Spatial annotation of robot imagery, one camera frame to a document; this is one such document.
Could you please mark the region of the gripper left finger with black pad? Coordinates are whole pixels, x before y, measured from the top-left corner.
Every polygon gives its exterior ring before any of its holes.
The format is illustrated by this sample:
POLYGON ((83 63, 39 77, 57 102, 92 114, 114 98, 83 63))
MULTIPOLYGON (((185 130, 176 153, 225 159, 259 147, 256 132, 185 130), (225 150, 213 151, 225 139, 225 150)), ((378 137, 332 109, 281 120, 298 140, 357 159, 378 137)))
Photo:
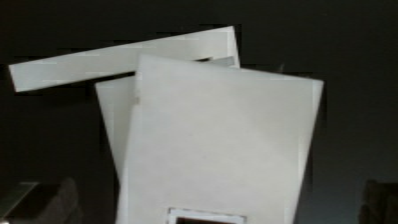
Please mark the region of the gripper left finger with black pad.
POLYGON ((0 197, 0 224, 83 224, 76 183, 19 182, 0 197))

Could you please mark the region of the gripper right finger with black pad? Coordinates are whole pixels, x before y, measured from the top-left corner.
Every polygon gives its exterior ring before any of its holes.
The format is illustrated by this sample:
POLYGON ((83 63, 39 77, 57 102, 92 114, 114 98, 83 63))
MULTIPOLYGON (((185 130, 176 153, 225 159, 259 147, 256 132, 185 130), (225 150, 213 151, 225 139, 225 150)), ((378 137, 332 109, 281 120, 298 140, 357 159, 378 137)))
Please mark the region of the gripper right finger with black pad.
POLYGON ((398 183, 366 182, 359 224, 398 224, 398 183))

